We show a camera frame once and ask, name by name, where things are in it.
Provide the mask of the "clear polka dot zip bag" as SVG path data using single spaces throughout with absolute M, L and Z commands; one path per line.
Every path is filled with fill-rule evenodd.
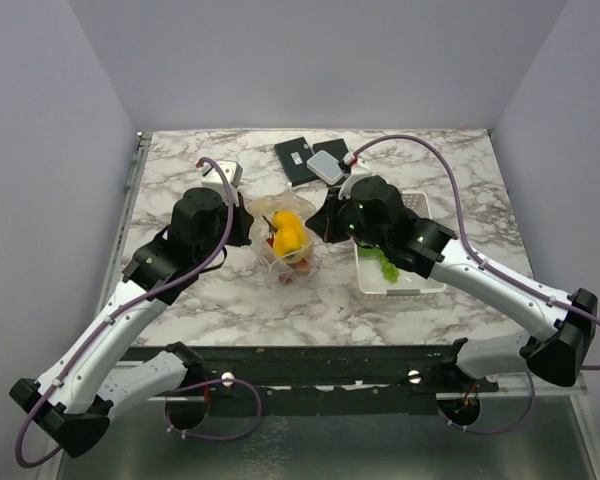
M 303 285 L 317 271 L 316 235 L 306 221 L 316 208 L 289 188 L 246 205 L 253 217 L 249 238 L 265 283 L 270 287 Z

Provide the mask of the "red yellow toy fruit cluster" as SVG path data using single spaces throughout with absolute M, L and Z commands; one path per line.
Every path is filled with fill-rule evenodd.
M 311 248 L 310 255 L 304 261 L 294 265 L 285 264 L 281 260 L 281 257 L 278 257 L 274 253 L 271 243 L 272 238 L 268 238 L 266 240 L 267 247 L 265 248 L 266 255 L 264 268 L 266 274 L 272 281 L 277 280 L 281 285 L 289 285 L 291 283 L 297 283 L 311 274 L 314 253 L 314 245 L 312 242 L 305 246 Z

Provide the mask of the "yellow toy bell pepper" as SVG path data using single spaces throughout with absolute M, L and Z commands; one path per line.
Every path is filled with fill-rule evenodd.
M 300 218 L 291 211 L 276 211 L 271 219 L 263 217 L 272 235 L 271 247 L 278 257 L 302 249 L 307 245 L 307 236 Z

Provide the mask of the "yellow toy lemon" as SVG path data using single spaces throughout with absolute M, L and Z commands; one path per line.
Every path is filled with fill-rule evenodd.
M 291 251 L 281 257 L 281 260 L 288 265 L 294 265 L 299 262 L 304 261 L 311 253 L 311 248 L 309 246 L 298 249 L 295 251 Z

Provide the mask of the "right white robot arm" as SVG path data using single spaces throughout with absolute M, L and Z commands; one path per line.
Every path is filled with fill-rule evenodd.
M 591 292 L 540 287 L 498 263 L 473 259 L 453 230 L 407 208 L 399 190 L 379 176 L 357 181 L 346 195 L 331 188 L 306 225 L 326 243 L 375 247 L 399 269 L 455 287 L 521 326 L 516 334 L 458 341 L 456 356 L 439 367 L 447 389 L 524 371 L 553 385 L 575 384 L 595 335 Z

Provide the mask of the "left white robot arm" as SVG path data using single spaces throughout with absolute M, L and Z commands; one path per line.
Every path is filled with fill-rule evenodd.
M 249 244 L 252 216 L 242 195 L 195 187 L 174 205 L 171 222 L 136 250 L 93 322 L 60 360 L 36 379 L 22 378 L 10 397 L 67 455 L 93 448 L 128 409 L 168 391 L 206 390 L 214 378 L 203 359 L 172 343 L 125 374 L 113 368 L 139 334 L 172 305 L 228 246 Z

